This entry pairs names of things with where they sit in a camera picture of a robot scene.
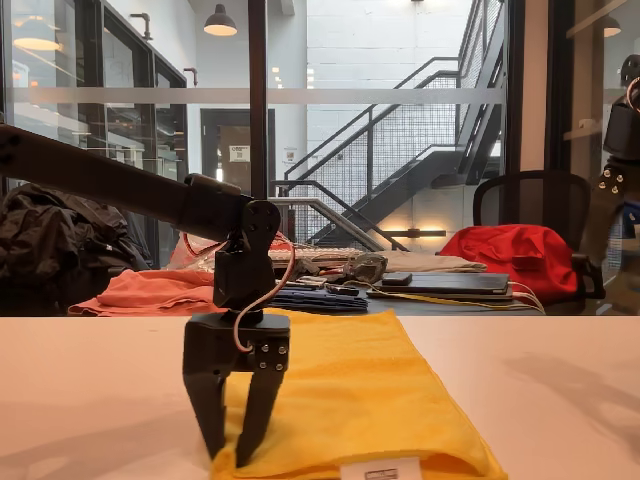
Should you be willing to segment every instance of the smartphone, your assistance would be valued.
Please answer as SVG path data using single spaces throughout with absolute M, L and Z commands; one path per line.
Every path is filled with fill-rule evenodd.
M 353 287 L 342 287 L 340 285 L 327 284 L 326 289 L 329 293 L 336 295 L 349 295 L 351 297 L 357 297 L 360 294 L 360 290 Z
M 384 277 L 382 277 L 382 284 L 395 287 L 407 287 L 411 283 L 411 280 L 413 280 L 413 275 L 410 273 L 386 273 Z

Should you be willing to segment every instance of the table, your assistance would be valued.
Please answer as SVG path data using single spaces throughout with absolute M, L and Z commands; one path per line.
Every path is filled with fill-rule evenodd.
M 401 320 L 513 480 L 640 478 L 639 318 Z M 0 479 L 208 478 L 185 321 L 0 319 Z

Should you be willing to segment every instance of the red backpack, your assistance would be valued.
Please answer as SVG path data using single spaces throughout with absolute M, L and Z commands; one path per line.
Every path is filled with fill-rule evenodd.
M 572 250 L 553 230 L 537 225 L 469 227 L 456 233 L 440 255 L 484 263 L 490 273 L 508 273 L 533 290 L 543 304 L 572 298 L 578 277 Z M 514 287 L 514 291 L 525 291 Z

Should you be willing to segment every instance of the wall light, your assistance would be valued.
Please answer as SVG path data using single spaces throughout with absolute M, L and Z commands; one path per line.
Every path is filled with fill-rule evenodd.
M 385 231 L 390 237 L 396 238 L 422 238 L 422 237 L 446 237 L 446 230 L 420 230 L 419 228 L 410 228 L 408 230 Z
M 55 39 L 55 33 L 40 16 L 29 17 L 21 27 L 18 27 L 16 36 L 18 38 L 13 41 L 13 44 L 19 48 L 39 52 L 62 50 L 62 45 Z
M 607 15 L 602 20 L 604 25 L 605 38 L 615 37 L 617 34 L 619 34 L 622 31 L 622 28 L 620 27 L 620 23 L 618 23 L 618 21 L 615 18 Z
M 207 19 L 204 31 L 217 37 L 231 37 L 238 33 L 235 22 L 221 3 L 216 5 L 216 13 Z

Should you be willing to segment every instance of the fabric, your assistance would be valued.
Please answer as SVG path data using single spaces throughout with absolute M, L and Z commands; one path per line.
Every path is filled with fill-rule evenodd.
M 378 252 L 389 261 L 387 272 L 433 272 L 433 273 L 482 273 L 487 266 L 454 256 L 430 255 L 419 252 L 393 250 Z
M 96 298 L 69 313 L 101 317 L 187 316 L 221 312 L 213 304 L 213 274 L 195 270 L 128 270 Z
M 235 470 L 250 374 L 226 385 L 227 445 L 212 478 L 340 478 L 345 463 L 419 456 L 425 480 L 506 480 L 393 313 L 291 319 L 289 370 L 248 466 Z
M 454 255 L 487 265 L 490 273 L 508 273 L 543 304 L 572 298 L 578 278 L 572 250 L 553 230 L 538 225 L 469 227 L 456 233 L 440 255 Z M 515 291 L 525 291 L 515 286 Z
M 0 310 L 56 315 L 94 297 L 111 271 L 146 269 L 112 207 L 29 183 L 0 210 Z

